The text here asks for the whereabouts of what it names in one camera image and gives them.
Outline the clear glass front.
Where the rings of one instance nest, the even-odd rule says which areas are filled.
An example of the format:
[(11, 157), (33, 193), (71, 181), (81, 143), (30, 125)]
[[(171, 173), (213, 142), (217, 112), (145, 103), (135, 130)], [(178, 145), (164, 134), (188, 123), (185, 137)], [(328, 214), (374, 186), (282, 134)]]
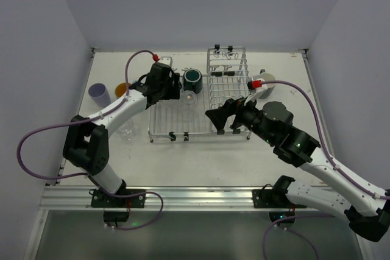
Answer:
[(116, 130), (116, 133), (123, 140), (126, 141), (132, 140), (136, 136), (132, 118), (128, 119), (125, 123), (123, 123), (123, 125), (121, 125)]

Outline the light blue ceramic mug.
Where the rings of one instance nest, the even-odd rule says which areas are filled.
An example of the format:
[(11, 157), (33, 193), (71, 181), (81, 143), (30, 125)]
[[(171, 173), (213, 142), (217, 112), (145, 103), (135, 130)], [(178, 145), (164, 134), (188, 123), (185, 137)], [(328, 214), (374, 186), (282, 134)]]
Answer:
[(126, 82), (123, 82), (123, 83), (120, 83), (119, 85), (117, 85), (115, 88), (116, 98), (119, 99), (120, 97), (122, 97), (131, 85), (132, 85), (131, 83), (126, 83)]

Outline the grey blue mug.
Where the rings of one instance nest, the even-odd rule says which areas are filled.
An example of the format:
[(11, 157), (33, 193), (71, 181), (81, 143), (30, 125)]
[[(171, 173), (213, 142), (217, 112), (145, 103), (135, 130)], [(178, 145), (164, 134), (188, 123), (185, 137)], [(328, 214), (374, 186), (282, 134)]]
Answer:
[[(265, 82), (271, 82), (271, 81), (275, 81), (276, 78), (273, 74), (270, 74), (268, 72), (266, 72), (265, 69), (262, 69), (260, 71), (260, 79), (265, 81)], [(265, 87), (266, 87), (266, 90), (264, 90), (260, 96), (260, 99), (267, 99), (271, 93), (273, 92), (274, 88), (275, 88), (275, 84), (274, 83), (267, 83), (265, 84)]]

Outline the clear glass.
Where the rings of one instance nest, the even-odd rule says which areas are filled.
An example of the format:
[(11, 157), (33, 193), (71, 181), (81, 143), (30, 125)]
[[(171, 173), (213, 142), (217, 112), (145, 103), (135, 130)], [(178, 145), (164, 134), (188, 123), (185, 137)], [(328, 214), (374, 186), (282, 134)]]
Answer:
[(116, 130), (116, 133), (123, 140), (126, 141), (132, 140), (136, 136), (132, 118), (128, 119), (125, 123), (123, 123), (123, 125), (121, 125)]
[(180, 96), (180, 100), (184, 107), (195, 107), (197, 102), (197, 94), (193, 91), (184, 91)]

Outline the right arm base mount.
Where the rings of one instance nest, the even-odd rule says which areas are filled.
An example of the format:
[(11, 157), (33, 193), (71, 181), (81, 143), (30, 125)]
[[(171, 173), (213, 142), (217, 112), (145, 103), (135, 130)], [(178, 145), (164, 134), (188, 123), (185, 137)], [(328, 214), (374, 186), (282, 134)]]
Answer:
[(269, 219), (275, 222), (285, 217), (295, 216), (295, 207), (284, 199), (280, 199), (273, 190), (273, 185), (265, 184), (260, 189), (252, 190), (253, 207), (257, 209), (281, 209), (282, 211), (269, 211)]

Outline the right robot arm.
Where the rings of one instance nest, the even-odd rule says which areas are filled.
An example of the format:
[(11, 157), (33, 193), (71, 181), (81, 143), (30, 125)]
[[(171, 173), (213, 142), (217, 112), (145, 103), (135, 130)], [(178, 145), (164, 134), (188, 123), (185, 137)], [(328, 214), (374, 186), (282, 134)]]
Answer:
[(311, 188), (282, 176), (273, 187), (274, 197), (283, 204), (305, 205), (339, 217), (357, 235), (378, 242), (389, 229), (389, 191), (380, 188), (334, 158), (327, 158), (318, 140), (293, 126), (293, 114), (281, 102), (268, 102), (261, 110), (254, 102), (229, 99), (206, 116), (218, 131), (228, 117), (231, 128), (245, 126), (273, 148), (278, 159), (323, 181), (331, 192)]

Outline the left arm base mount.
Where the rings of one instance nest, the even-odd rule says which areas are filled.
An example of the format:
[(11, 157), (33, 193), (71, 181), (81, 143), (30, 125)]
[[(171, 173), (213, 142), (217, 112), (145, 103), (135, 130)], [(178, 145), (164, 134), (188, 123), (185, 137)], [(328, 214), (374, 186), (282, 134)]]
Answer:
[(145, 189), (124, 188), (118, 193), (124, 198), (112, 197), (100, 189), (90, 189), (88, 193), (92, 196), (90, 206), (104, 209), (104, 223), (117, 228), (128, 221), (132, 208), (144, 208), (145, 192)]

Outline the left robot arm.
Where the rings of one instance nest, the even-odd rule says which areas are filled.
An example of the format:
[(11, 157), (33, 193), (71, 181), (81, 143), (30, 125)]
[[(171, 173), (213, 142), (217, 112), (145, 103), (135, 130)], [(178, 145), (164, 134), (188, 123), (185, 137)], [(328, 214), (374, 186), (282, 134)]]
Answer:
[(179, 99), (180, 90), (180, 74), (167, 64), (155, 62), (147, 74), (128, 84), (124, 95), (100, 113), (72, 118), (63, 157), (84, 170), (97, 186), (109, 194), (117, 194), (124, 181), (108, 163), (111, 135), (157, 102)]

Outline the lavender plastic cup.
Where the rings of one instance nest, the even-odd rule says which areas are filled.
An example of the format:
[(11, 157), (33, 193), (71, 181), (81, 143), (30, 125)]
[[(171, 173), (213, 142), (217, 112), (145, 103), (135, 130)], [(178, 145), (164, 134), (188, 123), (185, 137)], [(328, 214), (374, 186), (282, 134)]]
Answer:
[(108, 89), (103, 83), (92, 84), (88, 89), (88, 95), (99, 107), (105, 108), (111, 104)]

